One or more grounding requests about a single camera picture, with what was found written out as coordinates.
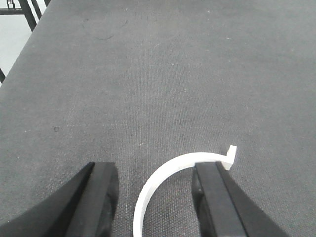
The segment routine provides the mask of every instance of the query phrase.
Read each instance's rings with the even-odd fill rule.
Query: curved white ring
[[[234,163],[236,149],[236,146],[230,146],[226,156],[207,152],[188,153],[171,159],[160,166],[147,180],[137,199],[133,218],[133,236],[142,237],[147,205],[156,189],[164,180],[174,173],[194,167],[196,163],[200,162],[221,161],[224,168],[229,170]]]

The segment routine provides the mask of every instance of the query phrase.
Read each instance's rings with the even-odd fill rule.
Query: gray fabric surface
[[[0,88],[0,222],[115,161],[129,237],[155,169],[232,144],[242,189],[314,237],[315,22],[314,0],[53,0]],[[191,173],[154,194],[145,237],[199,235]]]

